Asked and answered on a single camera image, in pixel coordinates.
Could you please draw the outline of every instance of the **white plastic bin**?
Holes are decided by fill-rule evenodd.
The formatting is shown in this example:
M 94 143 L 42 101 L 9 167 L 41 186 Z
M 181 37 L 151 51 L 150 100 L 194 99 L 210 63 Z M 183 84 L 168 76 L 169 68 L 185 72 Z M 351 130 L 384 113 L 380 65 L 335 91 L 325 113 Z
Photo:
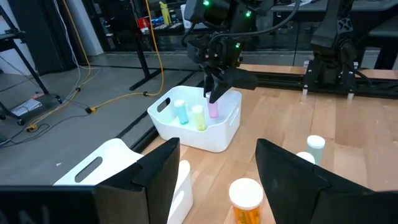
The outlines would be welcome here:
M 158 106 L 167 98 L 170 104 L 161 112 Z M 184 100 L 187 105 L 188 124 L 180 124 L 174 108 L 175 100 Z M 203 88 L 190 86 L 176 86 L 158 99 L 148 108 L 148 113 L 159 135 L 164 140 L 173 137 L 180 138 L 181 144 L 197 147 L 210 152 L 222 152 L 230 144 L 241 122 L 242 94 L 229 90 L 219 100 L 218 118 L 210 118 L 206 98 L 203 97 Z M 192 118 L 191 108 L 202 105 L 205 108 L 206 130 L 197 131 Z
M 75 177 L 98 157 L 102 158 L 102 163 L 84 180 L 76 182 Z M 83 159 L 54 185 L 96 185 L 121 172 L 142 157 L 143 155 L 131 151 L 122 140 L 111 139 Z M 181 161 L 167 223 L 181 224 L 192 205 L 190 164 L 188 161 Z

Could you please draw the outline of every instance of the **yellow bottle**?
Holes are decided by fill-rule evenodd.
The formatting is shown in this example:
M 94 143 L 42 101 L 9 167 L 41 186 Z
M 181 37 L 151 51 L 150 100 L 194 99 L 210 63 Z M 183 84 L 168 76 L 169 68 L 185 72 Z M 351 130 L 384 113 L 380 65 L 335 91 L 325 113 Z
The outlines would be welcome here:
M 164 24 L 170 25 L 172 21 L 170 20 L 170 13 L 167 4 L 164 4 L 163 2 L 159 2 L 159 4 L 160 9 L 162 10 Z

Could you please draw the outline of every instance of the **black metal stand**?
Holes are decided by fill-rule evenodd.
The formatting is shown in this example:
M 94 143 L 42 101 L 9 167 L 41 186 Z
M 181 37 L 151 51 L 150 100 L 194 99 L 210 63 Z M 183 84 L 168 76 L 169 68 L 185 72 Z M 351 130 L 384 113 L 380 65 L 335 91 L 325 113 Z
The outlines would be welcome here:
M 316 93 L 332 93 L 347 95 L 354 93 L 357 96 L 376 98 L 398 99 L 398 79 L 369 78 L 373 86 L 363 78 L 353 76 L 353 87 L 347 88 L 344 85 L 321 85 L 317 83 L 317 71 L 312 70 L 312 62 L 308 64 L 307 72 L 303 74 L 294 73 L 269 73 L 251 72 L 257 76 L 258 87 L 281 88 L 287 90 L 298 90 Z
M 58 95 L 50 95 L 49 91 L 46 89 L 42 81 L 40 80 L 39 76 L 36 74 L 35 70 L 32 68 L 30 63 L 27 61 L 25 58 L 24 54 L 21 52 L 17 44 L 14 42 L 14 39 L 21 39 L 22 41 L 24 40 L 24 33 L 19 31 L 14 24 L 11 22 L 10 18 L 4 11 L 4 9 L 0 6 L 0 15 L 4 18 L 4 20 L 7 22 L 8 26 L 10 27 L 9 30 L 6 31 L 6 34 L 0 35 L 0 52 L 6 51 L 6 50 L 11 50 L 15 49 L 17 54 L 20 56 L 22 59 L 23 63 L 27 67 L 27 69 L 30 71 L 32 74 L 33 78 L 37 82 L 38 86 L 42 89 L 44 95 L 36 98 L 35 100 L 41 102 L 42 105 L 46 104 L 48 101 L 56 98 L 59 103 L 62 103 L 61 98 Z M 25 125 L 25 121 L 22 119 L 21 116 L 17 116 L 14 113 L 12 113 L 6 106 L 4 106 L 0 102 L 0 120 L 6 119 L 6 116 L 12 117 L 17 119 L 17 124 L 23 126 Z

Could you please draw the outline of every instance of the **yellow cable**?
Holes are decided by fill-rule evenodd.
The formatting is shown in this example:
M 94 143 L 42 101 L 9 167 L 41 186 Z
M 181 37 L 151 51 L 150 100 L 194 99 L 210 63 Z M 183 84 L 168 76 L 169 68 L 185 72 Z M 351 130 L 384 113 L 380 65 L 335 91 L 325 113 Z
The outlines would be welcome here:
M 155 39 L 154 29 L 153 29 L 153 26 L 152 26 L 152 17 L 150 16 L 150 9 L 149 9 L 148 0 L 146 0 L 145 2 L 146 2 L 147 12 L 148 12 L 148 15 L 149 15 L 150 31 L 151 31 L 151 34 L 152 34 L 152 40 L 153 40 L 154 43 L 155 43 L 155 44 L 154 44 L 154 45 L 155 45 L 155 51 L 156 51 L 157 58 L 159 59 L 160 72 L 161 72 L 161 74 L 162 74 L 162 84 L 160 85 L 160 90 L 159 90 L 157 93 L 148 93 L 147 95 L 148 95 L 148 96 L 157 96 L 157 95 L 159 95 L 159 94 L 163 91 L 163 86 L 164 86 L 164 70 L 163 70 L 162 59 L 160 58 L 159 50 L 158 50 L 157 45 L 156 45 L 156 39 Z M 72 19 L 72 15 L 70 14 L 69 8 L 68 8 L 68 6 L 67 6 L 65 0 L 63 0 L 63 4 L 65 5 L 65 8 L 67 9 L 69 18 L 70 18 L 70 20 L 71 20 L 71 22 L 72 22 L 72 25 L 73 25 L 73 28 L 74 28 L 74 30 L 75 30 L 75 32 L 76 32 L 76 35 L 77 35 L 78 40 L 79 40 L 79 43 L 80 43 L 80 47 L 81 47 L 81 49 L 83 50 L 83 53 L 84 53 L 84 55 L 85 55 L 85 58 L 86 58 L 86 61 L 87 61 L 87 64 L 88 64 L 88 68 L 89 68 L 89 72 L 88 72 L 86 78 L 83 80 L 83 83 L 79 86 L 79 87 L 81 87 L 81 86 L 83 86 L 85 83 L 89 82 L 89 81 L 93 78 L 93 77 L 91 77 L 90 79 L 87 79 L 87 78 L 90 76 L 90 72 L 91 72 L 91 70 L 90 70 L 90 68 L 91 68 L 91 67 L 90 67 L 90 62 L 89 62 L 89 60 L 88 60 L 87 54 L 86 54 L 86 52 L 85 52 L 85 50 L 84 50 L 84 47 L 83 47 L 83 44 L 82 44 L 82 42 L 81 42 L 81 40 L 80 40 L 80 36 L 79 36 L 79 34 L 78 34 L 77 28 L 76 28 L 76 26 L 75 26 L 75 23 L 74 23 L 74 21 L 73 21 L 73 19 Z M 75 92 L 74 92 L 74 94 L 73 94 L 72 97 L 71 97 L 71 100 L 74 99 L 74 97 L 76 96 L 77 93 L 78 93 L 78 91 L 75 91 Z M 113 99 L 111 99 L 111 100 L 105 101 L 104 103 L 102 103 L 102 104 L 100 104 L 100 105 L 97 105 L 97 106 L 93 106 L 93 107 L 91 107 L 90 109 L 92 110 L 92 112 L 95 112 L 98 108 L 100 108 L 100 107 L 102 107 L 102 106 L 104 106 L 104 105 L 106 105 L 106 104 L 108 104 L 108 103 L 110 103 L 110 102 L 119 100 L 119 99 L 121 99 L 121 98 L 125 98 L 125 97 L 127 97 L 127 96 L 132 96 L 132 95 L 143 95 L 143 94 L 144 94 L 143 92 L 141 92 L 141 93 L 129 93 L 129 94 L 126 94 L 126 95 L 123 95 L 123 96 L 119 96 L 119 97 L 113 98 Z M 31 124 L 30 124 L 30 126 L 28 127 L 28 129 L 37 129 L 37 126 L 35 125 L 35 123 L 37 123 L 37 122 L 43 120 L 44 118 L 46 118 L 47 116 L 49 116 L 49 115 L 52 114 L 53 112 L 56 112 L 57 110 L 63 108 L 63 107 L 66 106 L 68 103 L 69 103 L 69 101 L 66 102 L 66 103 L 63 103 L 62 105 L 58 106 L 57 108 L 55 108 L 54 110 L 48 112 L 47 114 L 45 114 L 45 115 L 43 115 L 43 116 L 41 116 L 41 117 L 35 119 L 33 122 L 31 122 Z
M 153 40 L 154 43 L 155 43 L 155 44 L 154 44 L 154 45 L 155 45 L 155 51 L 156 51 L 157 58 L 159 59 L 160 71 L 161 71 L 161 73 L 162 73 L 162 84 L 161 84 L 161 86 L 160 86 L 160 90 L 159 90 L 157 93 L 148 93 L 147 95 L 148 95 L 148 96 L 157 96 L 157 95 L 159 95 L 159 94 L 163 91 L 163 85 L 164 85 L 164 71 L 163 71 L 162 59 L 160 59 L 159 50 L 157 49 L 157 45 L 156 45 L 156 39 L 155 39 L 154 29 L 153 29 L 153 26 L 152 26 L 152 17 L 150 16 L 150 10 L 149 10 L 149 3 L 148 3 L 148 0 L 145 0 L 145 3 L 146 3 L 146 6 L 147 6 L 147 12 L 148 12 L 148 15 L 149 15 L 150 32 L 151 32 L 151 34 L 152 34 L 152 40 Z M 91 107 L 90 109 L 92 110 L 92 112 L 95 112 L 98 108 L 100 108 L 100 107 L 102 107 L 102 106 L 104 106 L 104 105 L 106 105 L 106 104 L 108 104 L 108 103 L 110 103 L 110 102 L 119 100 L 119 99 L 121 99 L 121 98 L 125 98 L 125 97 L 127 97 L 127 96 L 142 95 L 142 94 L 144 94 L 144 93 L 129 93 L 129 94 L 126 94 L 126 95 L 119 96 L 119 97 L 113 98 L 113 99 L 111 99 L 111 100 L 108 100 L 108 101 L 106 101 L 106 102 L 104 102 L 104 103 L 102 103 L 102 104 L 100 104 L 100 105 L 93 106 L 93 107 Z
M 83 80 L 83 83 L 79 86 L 79 88 L 81 88 L 81 86 L 83 86 L 85 83 L 89 82 L 89 81 L 92 79 L 92 77 L 91 77 L 89 80 L 87 80 L 88 77 L 89 77 L 90 74 L 91 74 L 91 65 L 90 65 L 90 61 L 88 60 L 88 57 L 87 57 L 85 48 L 83 47 L 83 43 L 81 42 L 79 33 L 78 33 L 77 28 L 76 28 L 76 25 L 75 25 L 75 22 L 73 21 L 72 15 L 70 14 L 69 8 L 68 8 L 68 6 L 67 6 L 65 0 L 63 0 L 63 4 L 65 5 L 65 9 L 66 9 L 67 12 L 68 12 L 68 16 L 69 16 L 69 18 L 70 18 L 70 20 L 71 20 L 71 22 L 72 22 L 73 29 L 74 29 L 75 32 L 76 32 L 77 39 L 78 39 L 78 41 L 79 41 L 80 47 L 81 47 L 81 49 L 82 49 L 82 51 L 83 51 L 83 55 L 85 56 L 85 59 L 86 59 L 87 65 L 88 65 L 88 74 L 87 74 L 86 78 Z M 77 93 L 78 93 L 78 91 L 75 90 L 75 92 L 72 94 L 72 97 L 71 97 L 69 100 L 73 100 L 73 99 L 75 98 L 75 96 L 76 96 Z M 42 115 L 41 117 L 34 119 L 34 120 L 30 123 L 30 125 L 28 126 L 27 129 L 36 129 L 36 128 L 37 128 L 37 126 L 35 125 L 36 123 L 38 123 L 39 121 L 42 121 L 44 118 L 48 117 L 48 116 L 51 115 L 53 112 L 56 112 L 57 110 L 59 110 L 59 109 L 65 107 L 67 104 L 69 104 L 69 101 L 68 101 L 68 102 L 64 102 L 62 105 L 56 107 L 54 110 L 49 111 L 48 113 L 45 113 L 45 114 Z

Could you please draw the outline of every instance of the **bin handle cutout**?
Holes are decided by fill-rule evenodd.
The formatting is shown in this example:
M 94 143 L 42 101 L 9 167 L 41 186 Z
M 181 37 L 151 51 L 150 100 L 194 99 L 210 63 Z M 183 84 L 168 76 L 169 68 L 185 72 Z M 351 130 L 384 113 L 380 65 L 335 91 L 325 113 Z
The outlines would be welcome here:
M 229 125 L 230 125 L 230 126 L 231 126 L 232 123 L 234 122 L 234 120 L 235 120 L 236 116 L 238 115 L 238 113 L 239 113 L 239 107 L 236 108 L 235 112 L 232 114 L 232 119 L 231 119 L 231 121 L 229 122 Z
M 85 180 L 94 170 L 96 170 L 103 162 L 102 157 L 98 156 L 94 160 L 92 160 L 86 167 L 84 167 L 77 175 L 75 176 L 75 182 L 80 183 Z
M 164 101 L 159 103 L 159 105 L 156 107 L 157 112 L 158 113 L 162 112 L 169 104 L 170 104 L 170 98 L 167 97 Z

